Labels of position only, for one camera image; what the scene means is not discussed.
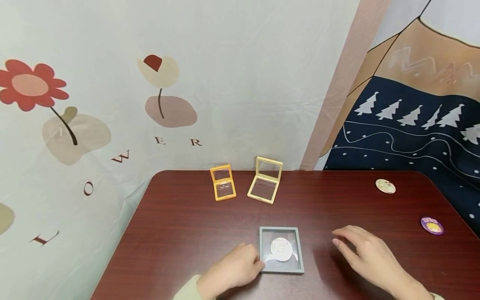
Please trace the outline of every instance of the person's left hand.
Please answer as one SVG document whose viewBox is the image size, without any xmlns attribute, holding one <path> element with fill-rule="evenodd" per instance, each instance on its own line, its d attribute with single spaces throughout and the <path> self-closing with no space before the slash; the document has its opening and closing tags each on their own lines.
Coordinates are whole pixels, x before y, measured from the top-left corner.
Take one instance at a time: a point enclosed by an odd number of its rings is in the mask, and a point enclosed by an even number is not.
<svg viewBox="0 0 480 300">
<path fill-rule="evenodd" d="M 255 246 L 242 243 L 198 279 L 198 292 L 203 300 L 212 300 L 229 288 L 252 282 L 263 268 Z"/>
</svg>

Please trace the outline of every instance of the round pin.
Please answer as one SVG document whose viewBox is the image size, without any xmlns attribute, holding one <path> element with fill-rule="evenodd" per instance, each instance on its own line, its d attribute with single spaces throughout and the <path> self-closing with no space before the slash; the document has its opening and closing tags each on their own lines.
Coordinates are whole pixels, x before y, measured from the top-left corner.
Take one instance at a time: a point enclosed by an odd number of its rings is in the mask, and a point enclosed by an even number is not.
<svg viewBox="0 0 480 300">
<path fill-rule="evenodd" d="M 377 181 L 375 181 L 375 185 L 379 190 L 387 194 L 393 194 L 396 191 L 395 185 L 385 179 L 377 179 Z"/>
<path fill-rule="evenodd" d="M 270 252 L 274 259 L 286 262 L 293 254 L 292 244 L 285 238 L 276 238 L 270 244 Z"/>
<path fill-rule="evenodd" d="M 421 226 L 423 229 L 434 235 L 441 235 L 445 232 L 444 227 L 440 224 L 439 221 L 429 216 L 424 216 L 420 219 Z"/>
</svg>

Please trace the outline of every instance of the white tree pattern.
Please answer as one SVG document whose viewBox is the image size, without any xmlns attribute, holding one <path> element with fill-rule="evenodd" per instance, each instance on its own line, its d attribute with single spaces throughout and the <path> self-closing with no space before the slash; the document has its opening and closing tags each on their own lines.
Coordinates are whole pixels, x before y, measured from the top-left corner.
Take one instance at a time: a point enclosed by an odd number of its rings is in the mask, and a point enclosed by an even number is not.
<svg viewBox="0 0 480 300">
<path fill-rule="evenodd" d="M 382 112 L 379 112 L 378 114 L 376 114 L 376 116 L 379 117 L 378 119 L 382 120 L 383 118 L 387 118 L 387 119 L 393 120 L 393 115 L 395 114 L 395 111 L 400 105 L 401 101 L 402 99 L 399 99 L 397 102 L 390 105 L 389 107 L 382 109 Z"/>
<path fill-rule="evenodd" d="M 480 124 L 473 125 L 473 127 L 466 128 L 465 131 L 460 132 L 464 136 L 465 141 L 470 141 L 478 145 L 477 138 L 480 138 Z"/>
<path fill-rule="evenodd" d="M 367 101 L 365 101 L 363 104 L 360 104 L 359 108 L 354 110 L 358 113 L 357 116 L 372 113 L 372 108 L 375 105 L 374 102 L 377 101 L 377 94 L 378 92 L 375 92 L 370 98 L 367 99 Z"/>
<path fill-rule="evenodd" d="M 462 106 L 465 105 L 460 104 L 456 108 L 452 109 L 448 114 L 444 115 L 444 117 L 437 122 L 437 125 L 439 124 L 440 127 L 445 127 L 446 125 L 458 127 L 456 122 L 460 121 L 460 115 L 462 114 Z"/>
<path fill-rule="evenodd" d="M 425 130 L 435 125 L 435 122 L 437 121 L 438 113 L 440 112 L 441 107 L 442 105 L 440 104 L 440 106 L 438 107 L 437 111 L 433 114 L 433 116 L 425 124 L 422 125 L 422 127 L 425 127 Z"/>
<path fill-rule="evenodd" d="M 423 105 L 419 105 L 416 109 L 414 109 L 411 113 L 409 113 L 408 115 L 404 116 L 402 119 L 400 120 L 397 120 L 398 122 L 402 123 L 401 126 L 405 126 L 405 125 L 412 125 L 412 126 L 415 126 L 415 121 L 418 120 L 419 118 L 419 114 L 420 114 L 420 108 L 422 107 Z"/>
</svg>

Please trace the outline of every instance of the flower stem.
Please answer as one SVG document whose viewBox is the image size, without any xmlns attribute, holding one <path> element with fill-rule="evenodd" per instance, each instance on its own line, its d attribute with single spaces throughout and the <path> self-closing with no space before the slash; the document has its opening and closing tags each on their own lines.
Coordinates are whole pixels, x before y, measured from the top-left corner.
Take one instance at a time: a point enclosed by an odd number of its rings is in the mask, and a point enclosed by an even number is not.
<svg viewBox="0 0 480 300">
<path fill-rule="evenodd" d="M 158 93 L 158 109 L 160 110 L 160 115 L 162 115 L 162 119 L 165 119 L 165 117 L 163 116 L 163 112 L 162 112 L 162 106 L 160 105 L 160 96 L 162 95 L 162 89 L 160 89 L 160 93 Z"/>
<path fill-rule="evenodd" d="M 53 109 L 53 107 L 50 107 L 51 110 L 53 110 L 53 112 L 57 115 L 57 117 L 60 118 L 60 120 L 62 121 L 63 125 L 65 125 L 65 127 L 67 127 L 67 130 L 68 132 L 70 133 L 70 136 L 72 137 L 72 141 L 73 141 L 73 144 L 75 146 L 78 145 L 78 142 L 77 142 L 77 137 L 75 136 L 75 134 L 73 134 L 73 131 L 70 129 L 70 127 L 68 126 L 67 122 L 65 122 L 64 119 L 62 119 L 62 117 L 56 112 L 56 110 Z"/>
</svg>

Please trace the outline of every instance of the purple badge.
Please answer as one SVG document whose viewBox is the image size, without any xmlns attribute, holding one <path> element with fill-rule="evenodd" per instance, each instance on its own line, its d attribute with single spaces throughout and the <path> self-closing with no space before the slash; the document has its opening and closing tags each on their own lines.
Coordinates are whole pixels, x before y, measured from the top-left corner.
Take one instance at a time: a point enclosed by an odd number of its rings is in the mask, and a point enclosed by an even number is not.
<svg viewBox="0 0 480 300">
<path fill-rule="evenodd" d="M 439 221 L 435 220 L 434 218 L 430 218 L 429 216 L 424 216 L 420 219 L 420 223 L 426 231 L 434 235 L 441 235 L 443 234 L 444 228 Z"/>
</svg>

